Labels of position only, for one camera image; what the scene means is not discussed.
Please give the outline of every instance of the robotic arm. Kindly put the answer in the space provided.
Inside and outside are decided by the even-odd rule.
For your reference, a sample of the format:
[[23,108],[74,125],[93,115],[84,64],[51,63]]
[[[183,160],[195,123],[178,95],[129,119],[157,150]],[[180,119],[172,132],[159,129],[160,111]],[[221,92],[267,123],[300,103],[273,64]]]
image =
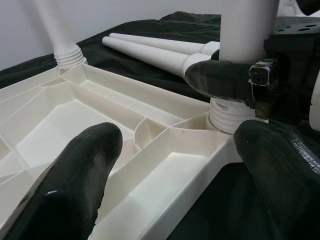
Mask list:
[[[318,0],[297,2],[307,15],[320,9]],[[270,25],[267,22],[256,24]],[[221,38],[223,27],[222,15]],[[309,121],[314,130],[320,131],[320,22],[288,25],[267,36],[263,44],[261,50],[265,51],[265,57],[252,64],[249,60],[227,61],[221,41],[220,52],[214,54],[212,60],[189,67],[185,80],[204,95],[245,103],[255,110],[258,118],[295,125]]]

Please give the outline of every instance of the white wall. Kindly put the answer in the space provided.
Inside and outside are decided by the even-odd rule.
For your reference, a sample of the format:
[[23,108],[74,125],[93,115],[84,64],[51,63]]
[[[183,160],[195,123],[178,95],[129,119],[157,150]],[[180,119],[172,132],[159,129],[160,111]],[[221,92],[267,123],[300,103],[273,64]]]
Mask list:
[[[222,0],[57,0],[76,42],[121,23],[175,11],[221,13]],[[53,48],[33,0],[1,0],[0,70],[50,54]]]

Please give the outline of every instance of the white plastic pipe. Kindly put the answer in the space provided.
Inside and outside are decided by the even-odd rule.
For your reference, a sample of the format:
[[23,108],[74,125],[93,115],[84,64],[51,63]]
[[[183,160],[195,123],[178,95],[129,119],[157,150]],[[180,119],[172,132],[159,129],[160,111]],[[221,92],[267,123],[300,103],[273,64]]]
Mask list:
[[313,88],[309,113],[310,126],[320,132],[320,71]]
[[217,41],[210,41],[206,44],[187,42],[187,41],[176,41],[168,40],[162,38],[146,37],[146,36],[136,36],[120,33],[111,33],[110,38],[121,39],[124,41],[142,44],[150,47],[155,47],[158,49],[165,49],[181,54],[204,54],[212,55],[220,48],[220,43]]
[[108,36],[105,36],[102,39],[102,43],[121,53],[127,54],[180,77],[185,76],[186,70],[192,64],[206,61],[211,58],[209,55],[200,53],[186,55]]
[[[265,39],[273,32],[279,0],[223,0],[220,61],[253,64],[263,59]],[[239,125],[255,119],[255,111],[244,103],[211,99],[211,123],[234,133]]]
[[53,45],[54,58],[61,69],[86,62],[70,31],[56,0],[34,0],[44,28]]

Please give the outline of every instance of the black fabric surface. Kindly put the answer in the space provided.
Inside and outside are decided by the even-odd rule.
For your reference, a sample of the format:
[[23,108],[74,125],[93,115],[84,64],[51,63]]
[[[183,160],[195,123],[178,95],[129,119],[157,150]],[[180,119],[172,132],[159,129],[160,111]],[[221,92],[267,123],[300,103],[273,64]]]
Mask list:
[[[280,17],[278,29],[315,18]],[[220,15],[176,12],[161,20],[124,23],[78,43],[88,64],[202,101],[208,97],[175,75],[102,44],[110,33],[134,34],[195,43],[219,41]],[[4,88],[56,66],[53,54],[0,71]],[[278,240],[278,230],[259,200],[252,177],[242,163],[224,167],[172,232],[169,240]]]

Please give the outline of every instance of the white plastic part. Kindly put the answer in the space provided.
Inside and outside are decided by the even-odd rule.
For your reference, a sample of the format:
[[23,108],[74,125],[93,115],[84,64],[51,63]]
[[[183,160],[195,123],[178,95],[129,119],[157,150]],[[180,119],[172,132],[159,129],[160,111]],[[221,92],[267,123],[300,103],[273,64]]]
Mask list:
[[89,239],[166,239],[220,169],[241,161],[231,135],[208,130],[208,103],[87,64],[54,76],[4,91],[0,226],[67,142],[100,122],[124,141]]
[[217,41],[210,41],[206,44],[201,44],[187,41],[176,41],[163,38],[136,36],[120,33],[111,33],[109,37],[136,44],[155,47],[158,49],[165,49],[186,55],[204,54],[211,56],[220,48],[220,43]]
[[56,0],[34,0],[44,28],[53,45],[54,58],[60,69],[85,63],[81,49],[66,26]]
[[219,59],[246,64],[263,59],[278,6],[279,0],[223,0]]
[[318,72],[318,76],[313,88],[309,122],[310,126],[314,130],[320,131],[320,71]]
[[[279,0],[223,0],[220,61],[254,64],[266,55],[265,39],[273,32]],[[255,118],[244,103],[211,98],[210,121],[218,129],[234,133],[239,125]]]
[[206,61],[211,58],[209,55],[200,53],[195,53],[190,56],[108,36],[105,36],[102,39],[102,43],[121,53],[127,54],[180,77],[185,76],[186,70],[192,64]]
[[239,125],[255,118],[255,110],[241,102],[211,98],[210,121],[221,131],[233,134]]

